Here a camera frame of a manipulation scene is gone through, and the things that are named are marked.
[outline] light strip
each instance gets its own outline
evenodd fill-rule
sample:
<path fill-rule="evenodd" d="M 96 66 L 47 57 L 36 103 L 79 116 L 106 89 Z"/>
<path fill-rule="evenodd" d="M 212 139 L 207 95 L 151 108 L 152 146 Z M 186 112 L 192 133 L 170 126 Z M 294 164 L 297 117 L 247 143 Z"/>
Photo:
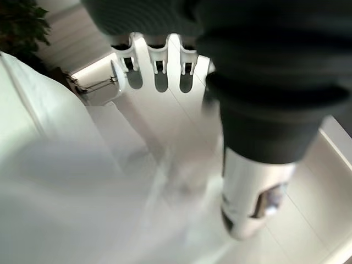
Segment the light strip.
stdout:
<path fill-rule="evenodd" d="M 114 52 L 110 53 L 108 56 L 88 65 L 86 68 L 77 71 L 76 73 L 72 74 L 72 77 L 75 79 L 81 79 L 84 75 L 90 74 L 94 72 L 97 68 L 106 65 L 111 60 L 116 60 L 116 54 Z"/>

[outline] white wall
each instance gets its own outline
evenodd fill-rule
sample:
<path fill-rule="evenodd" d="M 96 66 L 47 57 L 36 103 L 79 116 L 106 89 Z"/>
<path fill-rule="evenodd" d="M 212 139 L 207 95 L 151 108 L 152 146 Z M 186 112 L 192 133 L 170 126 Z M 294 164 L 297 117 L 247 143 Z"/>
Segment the white wall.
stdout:
<path fill-rule="evenodd" d="M 61 67 L 75 72 L 111 53 L 109 43 L 78 0 L 40 0 L 39 5 L 49 10 L 51 45 L 40 44 L 37 54 L 49 70 Z"/>

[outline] silver metal part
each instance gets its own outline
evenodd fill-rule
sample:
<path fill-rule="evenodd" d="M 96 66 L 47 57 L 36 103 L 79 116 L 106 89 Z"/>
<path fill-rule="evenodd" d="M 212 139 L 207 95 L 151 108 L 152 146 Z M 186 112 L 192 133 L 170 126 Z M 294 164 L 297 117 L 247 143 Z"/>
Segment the silver metal part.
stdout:
<path fill-rule="evenodd" d="M 277 212 L 295 164 L 255 162 L 226 149 L 222 211 L 233 238 L 253 236 Z"/>

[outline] plant leaf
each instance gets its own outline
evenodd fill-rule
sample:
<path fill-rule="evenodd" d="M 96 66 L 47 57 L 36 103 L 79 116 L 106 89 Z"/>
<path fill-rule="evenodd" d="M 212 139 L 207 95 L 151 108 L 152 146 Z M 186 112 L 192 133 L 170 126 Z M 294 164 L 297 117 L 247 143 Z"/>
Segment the plant leaf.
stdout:
<path fill-rule="evenodd" d="M 38 18 L 43 18 L 46 13 L 48 13 L 48 11 L 41 7 L 37 7 L 36 9 L 34 9 L 34 15 Z"/>

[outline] white cloth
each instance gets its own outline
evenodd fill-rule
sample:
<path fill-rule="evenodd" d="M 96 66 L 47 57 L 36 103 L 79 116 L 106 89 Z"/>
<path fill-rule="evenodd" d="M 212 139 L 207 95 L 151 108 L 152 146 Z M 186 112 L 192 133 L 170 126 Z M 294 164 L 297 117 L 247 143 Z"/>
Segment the white cloth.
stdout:
<path fill-rule="evenodd" d="M 0 58 L 0 263 L 191 263 L 194 197 L 166 202 L 160 167 L 126 174 L 72 93 Z"/>

